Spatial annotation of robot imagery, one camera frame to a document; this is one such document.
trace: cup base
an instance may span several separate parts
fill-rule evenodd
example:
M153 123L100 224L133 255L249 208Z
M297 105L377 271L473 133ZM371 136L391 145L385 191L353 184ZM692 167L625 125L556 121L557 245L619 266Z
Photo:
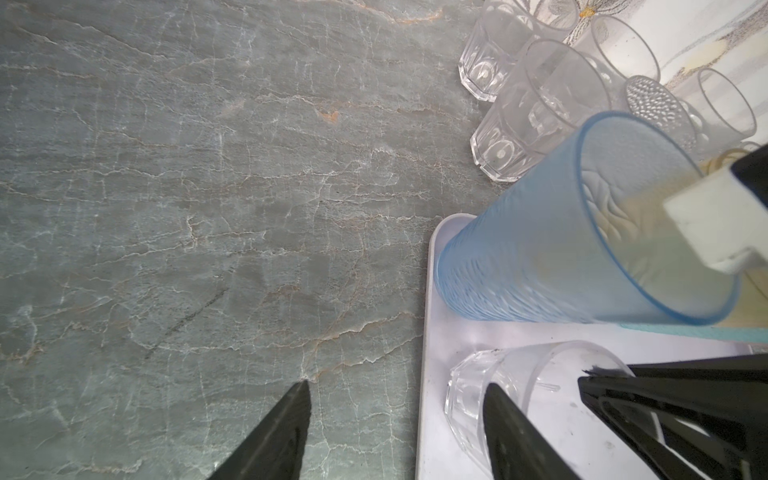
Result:
M504 183L516 182L522 178L522 175L504 175L489 165L480 153L476 135L477 132L472 134L472 136L469 138L469 147L472 149L472 160L475 161L475 165L480 167L480 170L482 170L482 172L487 175L488 178L494 182Z
M475 85L472 80L470 80L469 76L467 75L467 72L464 69L464 65L458 66L458 76L462 80L462 85L464 85L464 88L469 90L469 93L472 94L473 97L477 98L480 101L496 101L496 95L491 95L485 93L483 90L480 89L477 85Z

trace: white tray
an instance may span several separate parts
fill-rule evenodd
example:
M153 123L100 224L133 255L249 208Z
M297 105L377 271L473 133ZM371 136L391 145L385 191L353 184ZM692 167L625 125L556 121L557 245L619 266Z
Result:
M587 340L609 349L627 364L750 353L743 343L638 332L616 325L482 322L462 318L449 310L440 298L432 282L432 270L435 257L473 218L475 216L470 214L446 217L429 242L417 480L486 478L458 446L443 413L451 368L475 351Z

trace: gray marble surface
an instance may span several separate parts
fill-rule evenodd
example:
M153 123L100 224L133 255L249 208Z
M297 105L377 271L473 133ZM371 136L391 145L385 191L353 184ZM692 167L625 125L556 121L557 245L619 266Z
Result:
M479 5L0 2L0 476L206 478L308 378L303 478L411 478Z

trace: clear plastic cup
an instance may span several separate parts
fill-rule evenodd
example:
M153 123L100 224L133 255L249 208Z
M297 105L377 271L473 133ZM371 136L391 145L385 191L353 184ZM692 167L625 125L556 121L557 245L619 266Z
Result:
M445 416L462 450L488 477L491 467L482 403L485 389L492 382L504 389L582 478L612 478L612 472L626 467L648 470L581 403L578 378L589 371L634 376L613 353L590 342L546 343L473 353L451 371Z
M448 242L435 285L468 319L718 322L738 278L705 267L662 204L701 177L656 127L597 114Z
M515 181L599 111L608 91L587 59L554 40L531 43L469 140L492 180Z
M462 84L494 101L521 53L537 38L562 40L578 22L575 0L485 0L458 60Z
M750 103L717 70L702 68L670 91L680 99L697 129L694 160L717 156L757 131Z
M697 152L697 129L677 98L653 78L627 79L617 108L659 127L689 155Z
M643 75L658 81L661 76L659 63L645 40L615 17L590 18L589 27L573 48L598 71L614 104L623 94L628 78Z

